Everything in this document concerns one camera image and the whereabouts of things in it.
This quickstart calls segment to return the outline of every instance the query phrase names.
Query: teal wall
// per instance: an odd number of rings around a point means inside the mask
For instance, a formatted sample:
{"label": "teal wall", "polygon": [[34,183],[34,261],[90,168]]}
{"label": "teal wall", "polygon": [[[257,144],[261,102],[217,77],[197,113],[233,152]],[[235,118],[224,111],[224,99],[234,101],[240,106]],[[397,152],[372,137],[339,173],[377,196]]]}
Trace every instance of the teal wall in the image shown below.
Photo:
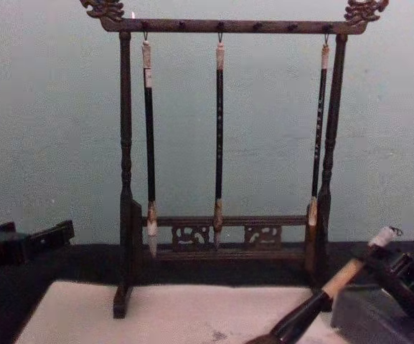
{"label": "teal wall", "polygon": [[[124,9],[140,18],[342,20],[346,2],[157,0]],[[146,211],[142,36],[131,43],[132,187]],[[159,214],[211,214],[217,36],[149,40]],[[302,214],[322,37],[225,34],[224,42],[224,212]],[[71,218],[75,242],[118,242],[118,45],[79,0],[0,1],[0,222],[33,232]],[[394,224],[414,239],[414,1],[392,0],[350,37],[345,68],[329,238],[366,240]]]}

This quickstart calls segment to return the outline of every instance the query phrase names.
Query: wooden brush rack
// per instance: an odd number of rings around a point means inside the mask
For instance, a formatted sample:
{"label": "wooden brush rack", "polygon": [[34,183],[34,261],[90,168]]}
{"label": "wooden brush rack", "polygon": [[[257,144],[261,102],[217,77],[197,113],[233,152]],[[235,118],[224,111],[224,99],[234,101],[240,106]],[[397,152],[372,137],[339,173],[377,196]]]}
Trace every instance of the wooden brush rack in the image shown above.
{"label": "wooden brush rack", "polygon": [[[344,56],[349,35],[362,34],[369,22],[379,19],[376,12],[384,11],[388,0],[349,0],[345,21],[250,21],[250,20],[191,20],[191,19],[128,19],[123,18],[120,0],[80,0],[92,18],[100,20],[107,32],[118,32],[121,51],[121,283],[113,303],[114,317],[126,315],[127,299],[132,286],[138,284],[144,261],[152,259],[143,245],[142,231],[146,218],[141,206],[133,200],[131,192],[131,60],[130,41],[132,32],[177,33],[248,33],[248,34],[333,34],[336,35],[336,52],[329,99],[328,119],[325,131],[325,154],[321,188],[318,192],[316,233],[311,234],[308,225],[309,208],[295,216],[226,216],[224,227],[240,227],[244,240],[229,248],[216,250],[210,242],[213,216],[159,217],[158,223],[172,232],[171,245],[162,245],[156,260],[159,261],[207,261],[220,262],[236,259],[264,259],[297,262],[301,271],[309,277],[311,285],[320,285],[327,267],[326,242],[331,207],[331,170],[337,137],[339,105],[344,72]],[[285,248],[281,242],[284,226],[303,226],[306,230],[304,247]]]}

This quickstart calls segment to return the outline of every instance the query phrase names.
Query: dark table surface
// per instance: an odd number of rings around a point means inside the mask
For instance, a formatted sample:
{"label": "dark table surface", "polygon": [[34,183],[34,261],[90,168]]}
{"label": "dark table surface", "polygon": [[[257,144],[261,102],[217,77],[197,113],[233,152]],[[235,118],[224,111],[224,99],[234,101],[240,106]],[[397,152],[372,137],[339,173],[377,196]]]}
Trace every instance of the dark table surface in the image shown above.
{"label": "dark table surface", "polygon": [[[360,243],[329,243],[329,276],[351,257]],[[394,242],[391,249],[410,252],[414,257],[414,242]],[[55,280],[71,280],[116,285],[119,249],[117,245],[93,244],[63,247],[39,255],[24,265],[0,268],[0,344],[13,343],[29,320],[47,288]],[[371,280],[361,274],[357,284]],[[214,263],[155,264],[146,269],[142,284],[210,284],[210,285],[303,285],[305,279],[297,267],[282,263],[231,262],[215,268]]]}

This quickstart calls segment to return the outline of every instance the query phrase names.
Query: calligraphy brush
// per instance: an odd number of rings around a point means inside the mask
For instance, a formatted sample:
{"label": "calligraphy brush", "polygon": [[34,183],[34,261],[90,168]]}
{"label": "calligraphy brush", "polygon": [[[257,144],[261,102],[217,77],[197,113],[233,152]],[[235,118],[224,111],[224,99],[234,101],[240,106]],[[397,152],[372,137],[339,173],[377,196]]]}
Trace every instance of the calligraphy brush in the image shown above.
{"label": "calligraphy brush", "polygon": [[146,228],[148,230],[149,251],[153,258],[157,253],[157,212],[156,212],[156,176],[154,168],[154,117],[152,107],[152,73],[151,73],[151,46],[148,34],[144,33],[143,42],[143,69],[144,69],[144,107],[146,113],[146,151],[148,157],[148,216]]}
{"label": "calligraphy brush", "polygon": [[315,149],[314,149],[314,172],[312,177],[312,197],[309,207],[309,230],[310,237],[315,240],[316,233],[316,218],[317,218],[317,200],[316,193],[318,191],[319,183],[319,167],[320,167],[320,152],[321,152],[321,134],[323,129],[323,114],[324,114],[324,98],[326,93],[326,71],[328,69],[329,60],[329,46],[328,36],[325,36],[325,44],[321,50],[321,76],[320,76],[320,91],[319,101],[316,114],[316,134],[315,134]]}
{"label": "calligraphy brush", "polygon": [[220,246],[222,231],[222,76],[224,70],[224,44],[222,34],[216,49],[216,187],[215,187],[215,214],[213,216],[213,231],[215,232],[215,248]]}
{"label": "calligraphy brush", "polygon": [[[400,230],[384,227],[379,234],[369,242],[370,250],[374,246],[384,247],[399,235]],[[334,277],[332,277],[318,292],[292,310],[278,322],[267,335],[262,335],[246,344],[293,344],[302,337],[312,322],[321,312],[325,304],[332,300],[349,281],[363,268],[364,263],[351,259]]]}

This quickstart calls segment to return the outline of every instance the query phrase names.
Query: carved wooden panel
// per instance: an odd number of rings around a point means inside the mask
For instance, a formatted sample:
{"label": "carved wooden panel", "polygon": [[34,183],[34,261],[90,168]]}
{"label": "carved wooden panel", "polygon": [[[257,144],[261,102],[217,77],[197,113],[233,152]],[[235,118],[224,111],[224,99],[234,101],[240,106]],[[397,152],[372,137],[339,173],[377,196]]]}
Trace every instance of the carved wooden panel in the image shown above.
{"label": "carved wooden panel", "polygon": [[209,241],[210,228],[208,226],[173,226],[171,228],[171,245],[175,252],[207,249]]}
{"label": "carved wooden panel", "polygon": [[281,249],[281,227],[245,227],[244,246],[256,251]]}

